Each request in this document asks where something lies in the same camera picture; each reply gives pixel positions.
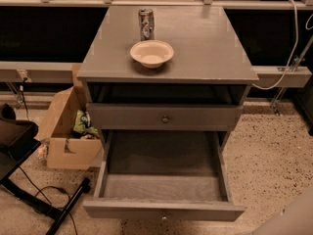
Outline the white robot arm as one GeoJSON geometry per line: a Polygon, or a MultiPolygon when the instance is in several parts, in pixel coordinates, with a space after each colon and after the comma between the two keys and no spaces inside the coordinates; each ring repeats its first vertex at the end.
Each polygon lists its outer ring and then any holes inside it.
{"type": "Polygon", "coordinates": [[[313,235],[313,187],[257,227],[252,235],[313,235]]]}

